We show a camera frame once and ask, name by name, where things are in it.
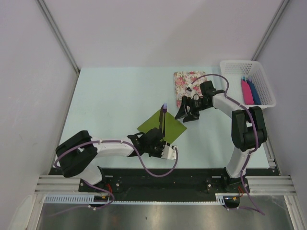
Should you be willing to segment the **green paper napkin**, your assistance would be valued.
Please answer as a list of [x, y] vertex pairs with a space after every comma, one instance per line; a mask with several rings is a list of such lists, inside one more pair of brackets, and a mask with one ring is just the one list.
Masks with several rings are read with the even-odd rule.
[[[156, 111], [151, 117], [145, 120], [137, 130], [146, 133], [152, 128], [159, 127], [160, 110]], [[169, 112], [166, 113], [165, 122], [165, 137], [164, 140], [168, 143], [173, 143], [181, 134], [186, 131], [186, 127], [175, 119]]]

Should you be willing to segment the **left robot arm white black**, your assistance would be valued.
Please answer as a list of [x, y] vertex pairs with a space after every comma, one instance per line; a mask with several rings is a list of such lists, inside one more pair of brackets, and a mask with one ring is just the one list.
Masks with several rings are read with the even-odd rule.
[[174, 154], [170, 143], [164, 140], [161, 130], [153, 128], [147, 133], [130, 134], [122, 139], [95, 138], [82, 130], [56, 148], [54, 167], [61, 170], [65, 178], [79, 177], [95, 191], [102, 191], [106, 180], [100, 172], [101, 166], [95, 160], [102, 157], [137, 157], [143, 154], [160, 159], [172, 159]]

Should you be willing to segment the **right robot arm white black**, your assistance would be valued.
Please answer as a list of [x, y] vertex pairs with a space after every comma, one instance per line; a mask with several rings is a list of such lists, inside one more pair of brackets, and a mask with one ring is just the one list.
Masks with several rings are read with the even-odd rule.
[[251, 155], [267, 141], [267, 130], [262, 109], [259, 106], [247, 108], [226, 95], [224, 90], [214, 88], [211, 81], [200, 84], [201, 96], [191, 94], [183, 96], [181, 106], [175, 116], [182, 122], [196, 121], [200, 111], [214, 108], [231, 118], [231, 139], [234, 150], [225, 171], [227, 177], [221, 180], [221, 186], [226, 192], [238, 188], [237, 178], [245, 175]]

